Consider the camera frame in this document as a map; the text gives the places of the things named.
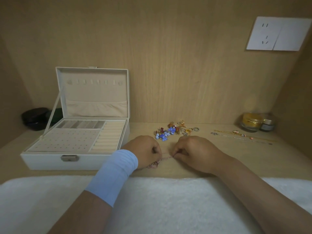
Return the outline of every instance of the wooden wall panel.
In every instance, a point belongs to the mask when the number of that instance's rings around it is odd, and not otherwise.
[[[312,37],[272,111],[279,117],[279,136],[312,159]]]
[[[26,131],[21,114],[32,102],[0,38],[0,148]]]
[[[130,70],[132,122],[233,123],[270,111],[299,52],[246,51],[257,16],[312,0],[3,0],[0,31],[35,106],[56,66]]]

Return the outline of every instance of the dark green object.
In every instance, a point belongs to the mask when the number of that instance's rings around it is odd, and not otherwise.
[[[46,113],[46,118],[49,120],[50,118],[50,115],[51,115],[51,112],[52,111],[48,111]],[[53,118],[52,118],[52,121],[51,121],[51,125],[55,125],[57,122],[59,122],[61,119],[63,118],[63,110],[62,108],[56,108],[55,109],[55,112],[54,112],[54,115],[53,115]]]

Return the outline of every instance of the white fluffy cloth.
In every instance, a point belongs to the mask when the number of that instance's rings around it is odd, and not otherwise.
[[[0,186],[0,232],[46,233],[90,176],[26,177]],[[312,213],[312,182],[265,178]],[[217,178],[129,178],[104,233],[262,233]]]

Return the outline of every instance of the elastic pocket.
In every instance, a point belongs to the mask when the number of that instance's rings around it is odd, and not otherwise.
[[[95,103],[66,100],[69,116],[127,117],[128,102]]]

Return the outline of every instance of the blue wristband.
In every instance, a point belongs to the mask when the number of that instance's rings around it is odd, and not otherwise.
[[[85,190],[113,207],[123,184],[137,167],[138,159],[132,152],[117,150],[102,165]]]

